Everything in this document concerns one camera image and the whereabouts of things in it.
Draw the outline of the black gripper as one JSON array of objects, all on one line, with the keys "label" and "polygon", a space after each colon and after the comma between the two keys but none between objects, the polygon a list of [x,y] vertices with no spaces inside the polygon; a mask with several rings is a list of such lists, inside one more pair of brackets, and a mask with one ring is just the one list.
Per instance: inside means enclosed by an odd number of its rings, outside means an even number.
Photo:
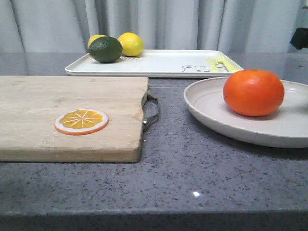
[{"label": "black gripper", "polygon": [[297,49],[301,50],[308,47],[308,29],[297,28],[290,43]]}]

